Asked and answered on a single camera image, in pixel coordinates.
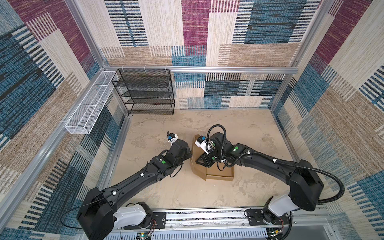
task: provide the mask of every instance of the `black mesh shelf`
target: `black mesh shelf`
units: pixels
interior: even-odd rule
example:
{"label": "black mesh shelf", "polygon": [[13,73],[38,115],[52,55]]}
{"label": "black mesh shelf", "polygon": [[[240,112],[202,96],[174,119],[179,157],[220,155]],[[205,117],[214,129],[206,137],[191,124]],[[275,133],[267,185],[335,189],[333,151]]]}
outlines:
{"label": "black mesh shelf", "polygon": [[170,71],[164,69],[118,69],[113,85],[128,113],[170,114],[175,109]]}

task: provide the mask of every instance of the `open cardboard box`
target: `open cardboard box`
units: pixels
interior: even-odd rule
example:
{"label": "open cardboard box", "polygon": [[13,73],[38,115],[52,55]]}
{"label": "open cardboard box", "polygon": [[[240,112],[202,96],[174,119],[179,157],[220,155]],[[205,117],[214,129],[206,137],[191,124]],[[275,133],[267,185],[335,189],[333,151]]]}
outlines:
{"label": "open cardboard box", "polygon": [[[206,168],[202,165],[196,163],[196,160],[204,153],[204,150],[196,146],[195,141],[200,137],[200,135],[195,135],[192,145],[192,158],[190,160],[190,165],[192,172],[204,180],[207,179],[216,179],[216,180],[226,180],[233,181],[235,177],[234,167],[226,167],[223,171],[217,169],[216,164],[210,168]],[[220,169],[224,167],[224,163],[219,163]]]}

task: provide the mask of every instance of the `white wire basket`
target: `white wire basket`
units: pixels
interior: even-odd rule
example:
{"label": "white wire basket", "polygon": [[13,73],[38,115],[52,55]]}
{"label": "white wire basket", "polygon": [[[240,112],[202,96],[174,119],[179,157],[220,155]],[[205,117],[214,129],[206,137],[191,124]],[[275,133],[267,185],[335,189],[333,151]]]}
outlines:
{"label": "white wire basket", "polygon": [[65,128],[70,134],[89,134],[113,90],[112,80],[118,81],[116,72],[104,71],[95,80]]}

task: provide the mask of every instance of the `brown box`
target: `brown box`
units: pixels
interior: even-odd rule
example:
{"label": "brown box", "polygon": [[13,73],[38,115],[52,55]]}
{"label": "brown box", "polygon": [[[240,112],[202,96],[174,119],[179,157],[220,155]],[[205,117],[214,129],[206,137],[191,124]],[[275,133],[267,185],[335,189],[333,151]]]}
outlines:
{"label": "brown box", "polygon": [[[234,167],[226,167],[223,171],[217,169],[216,164],[210,168],[206,168],[202,165],[196,163],[196,160],[204,153],[204,150],[196,146],[195,141],[200,137],[200,135],[195,135],[193,144],[192,144],[192,158],[190,160],[190,165],[192,172],[204,180],[207,179],[216,179],[216,180],[226,180],[233,181],[235,177]],[[223,168],[224,163],[219,163],[220,169]]]}

